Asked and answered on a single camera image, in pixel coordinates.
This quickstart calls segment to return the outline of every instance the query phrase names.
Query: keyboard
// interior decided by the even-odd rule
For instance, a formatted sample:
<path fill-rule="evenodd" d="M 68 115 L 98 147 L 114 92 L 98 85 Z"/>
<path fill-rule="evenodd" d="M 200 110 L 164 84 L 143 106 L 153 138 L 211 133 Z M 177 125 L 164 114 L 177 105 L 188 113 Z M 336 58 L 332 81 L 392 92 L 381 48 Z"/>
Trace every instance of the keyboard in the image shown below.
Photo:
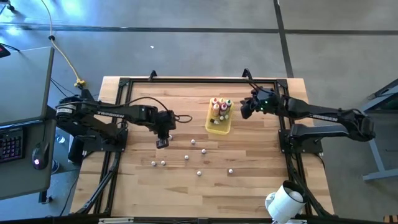
<path fill-rule="evenodd" d="M 0 163 L 22 159 L 24 157 L 22 128 L 0 130 Z"/>

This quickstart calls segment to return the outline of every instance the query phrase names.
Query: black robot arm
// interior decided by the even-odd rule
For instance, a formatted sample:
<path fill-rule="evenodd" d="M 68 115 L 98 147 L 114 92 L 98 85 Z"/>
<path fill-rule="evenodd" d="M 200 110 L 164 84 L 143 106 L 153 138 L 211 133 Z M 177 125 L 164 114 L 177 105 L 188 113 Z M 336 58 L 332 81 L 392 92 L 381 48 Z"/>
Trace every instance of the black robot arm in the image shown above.
<path fill-rule="evenodd" d="M 139 126 L 145 126 L 157 134 L 158 149 L 169 146 L 169 131 L 175 129 L 179 117 L 172 110 L 158 111 L 155 106 L 114 105 L 95 101 L 88 90 L 82 90 L 81 96 L 67 97 L 57 106 L 58 123 L 78 123 L 100 134 L 108 144 L 117 144 L 121 138 L 121 129 L 116 124 L 104 123 L 94 115 L 121 118 Z"/>
<path fill-rule="evenodd" d="M 255 87 L 252 97 L 245 98 L 241 103 L 242 117 L 248 119 L 253 111 L 271 113 L 293 120 L 303 118 L 320 119 L 340 123 L 341 126 L 306 127 L 295 124 L 290 137 L 301 141 L 311 137 L 346 136 L 355 141 L 369 141 L 375 137 L 374 123 L 364 113 L 357 109 L 343 110 L 341 108 L 326 108 L 309 105 L 303 100 L 289 96 L 277 96 L 273 89 Z"/>

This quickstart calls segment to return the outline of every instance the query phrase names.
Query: computer mouse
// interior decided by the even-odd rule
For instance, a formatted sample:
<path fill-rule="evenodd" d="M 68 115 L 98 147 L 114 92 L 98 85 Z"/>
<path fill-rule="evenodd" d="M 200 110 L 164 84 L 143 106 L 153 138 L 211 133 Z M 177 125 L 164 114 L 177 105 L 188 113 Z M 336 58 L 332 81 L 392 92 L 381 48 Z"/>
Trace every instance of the computer mouse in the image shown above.
<path fill-rule="evenodd" d="M 49 143 L 39 142 L 32 153 L 32 163 L 35 169 L 41 170 L 49 164 Z"/>

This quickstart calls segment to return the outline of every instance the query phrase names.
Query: computer monitor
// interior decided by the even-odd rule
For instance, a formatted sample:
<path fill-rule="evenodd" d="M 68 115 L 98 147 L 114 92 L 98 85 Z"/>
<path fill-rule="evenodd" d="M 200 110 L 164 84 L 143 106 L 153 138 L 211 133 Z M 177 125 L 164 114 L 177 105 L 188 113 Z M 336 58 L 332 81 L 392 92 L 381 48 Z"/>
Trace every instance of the computer monitor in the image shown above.
<path fill-rule="evenodd" d="M 44 47 L 0 58 L 0 126 L 45 118 L 53 56 Z"/>

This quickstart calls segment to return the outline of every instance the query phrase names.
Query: black metal frame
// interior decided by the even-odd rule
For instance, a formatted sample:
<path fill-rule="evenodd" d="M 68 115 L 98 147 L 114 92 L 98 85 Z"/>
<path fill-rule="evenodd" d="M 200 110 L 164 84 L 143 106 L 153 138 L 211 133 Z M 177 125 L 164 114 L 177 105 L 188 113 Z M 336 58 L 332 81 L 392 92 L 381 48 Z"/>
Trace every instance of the black metal frame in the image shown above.
<path fill-rule="evenodd" d="M 244 69 L 243 78 L 248 78 L 257 84 L 271 84 L 273 85 L 273 88 L 275 89 L 275 92 L 280 95 L 280 89 L 282 89 L 282 93 L 284 95 L 289 95 L 289 90 L 288 90 L 288 84 L 286 79 L 255 79 L 252 77 L 250 71 L 248 69 Z M 119 88 L 118 88 L 118 93 L 116 95 L 116 102 L 115 104 L 119 105 L 121 102 L 122 98 L 122 92 L 124 87 L 127 87 L 127 95 L 125 102 L 127 103 L 131 99 L 131 93 L 132 93 L 132 88 L 134 83 L 247 83 L 245 79 L 238 79 L 238 78 L 159 78 L 156 74 L 156 71 L 152 71 L 150 74 L 149 78 L 147 77 L 137 77 L 137 78 L 120 78 L 119 80 Z M 116 118 L 112 119 L 112 123 L 116 124 Z M 279 116 L 279 123 L 280 123 L 280 129 L 281 130 L 287 130 L 286 129 L 286 124 L 285 120 L 283 117 Z M 293 121 L 289 120 L 290 126 L 293 125 Z M 122 127 L 126 127 L 126 122 L 122 122 Z M 116 152 L 116 156 L 120 158 L 121 157 L 121 152 Z M 104 181 L 106 180 L 105 177 L 106 173 L 108 171 L 108 166 L 109 166 L 109 160 L 111 152 L 105 152 L 105 157 L 103 161 L 103 167 L 101 171 L 101 177 L 99 179 L 100 185 L 104 184 Z M 303 162 L 301 155 L 299 153 L 295 154 L 296 156 L 296 161 L 297 161 L 297 170 L 298 170 L 298 176 L 301 178 L 302 182 L 304 184 L 307 184 L 305 181 L 305 174 L 304 174 L 304 168 L 303 168 Z M 286 166 L 287 166 L 287 173 L 289 176 L 289 180 L 294 180 L 293 178 L 293 173 L 291 173 L 291 170 L 289 169 L 289 163 L 292 162 L 292 159 L 290 157 L 290 154 L 285 154 L 285 159 L 286 159 Z M 111 179 L 111 185 L 109 188 L 109 194 L 108 194 L 108 199 L 106 202 L 106 208 L 103 213 L 110 215 L 112 206 L 113 206 L 113 198 L 114 198 L 114 191 L 116 188 L 116 179 L 118 178 L 118 169 L 119 169 L 119 163 L 117 162 L 116 167 L 114 168 L 114 174 L 112 175 Z M 102 197 L 103 193 L 102 191 L 99 192 L 98 197 L 95 202 L 94 206 L 94 214 L 100 213 L 101 210 L 101 202 L 102 202 Z M 312 209 L 309 204 L 306 204 L 305 206 L 305 213 L 308 215 L 312 215 Z"/>

